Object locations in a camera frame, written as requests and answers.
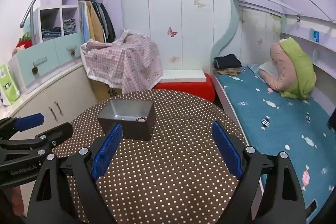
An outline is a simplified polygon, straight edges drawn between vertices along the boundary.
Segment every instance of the brown polka dot tablecloth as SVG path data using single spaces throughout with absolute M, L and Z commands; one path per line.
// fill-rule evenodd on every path
M 188 93 L 147 90 L 117 99 L 155 101 L 156 124 L 150 141 L 123 139 L 106 174 L 97 181 L 118 223 L 215 223 L 238 181 L 231 175 L 211 136 L 220 120 L 245 144 L 239 127 L 209 101 Z M 73 136 L 54 149 L 59 157 L 73 155 L 103 135 L 97 116 L 109 100 L 79 115 Z M 88 222 L 68 177 L 78 215 Z

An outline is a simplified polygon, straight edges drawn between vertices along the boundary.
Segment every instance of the drawer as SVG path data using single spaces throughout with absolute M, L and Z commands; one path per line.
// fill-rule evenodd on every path
M 26 86 L 59 66 L 54 39 L 18 52 L 16 58 Z M 34 66 L 38 71 L 35 75 L 32 72 Z
M 59 64 L 63 65 L 80 57 L 81 44 L 83 44 L 83 36 L 81 32 L 56 38 L 55 47 Z

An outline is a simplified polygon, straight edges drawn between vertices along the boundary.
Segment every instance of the blue bed sheet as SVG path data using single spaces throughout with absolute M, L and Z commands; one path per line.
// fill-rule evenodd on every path
M 336 134 L 327 127 L 328 114 L 313 99 L 283 98 L 253 71 L 218 75 L 238 116 L 247 141 L 259 152 L 286 151 L 295 168 L 306 207 L 314 200 L 319 212 L 336 185 Z

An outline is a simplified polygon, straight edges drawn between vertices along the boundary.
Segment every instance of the red ottoman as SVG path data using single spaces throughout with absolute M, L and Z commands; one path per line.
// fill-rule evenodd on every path
M 187 92 L 213 102 L 215 100 L 215 89 L 211 83 L 210 75 L 205 73 L 205 77 L 207 78 L 206 82 L 158 83 L 153 89 Z

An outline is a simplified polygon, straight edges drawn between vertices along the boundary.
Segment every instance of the white cabinet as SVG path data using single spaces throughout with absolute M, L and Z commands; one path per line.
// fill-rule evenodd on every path
M 89 79 L 83 66 L 60 78 L 26 104 L 15 117 L 25 117 L 42 113 L 44 124 L 16 133 L 11 139 L 33 139 L 37 134 L 56 127 L 64 122 L 71 122 L 82 112 L 97 103 Z M 21 185 L 22 198 L 27 214 L 30 195 L 34 182 Z

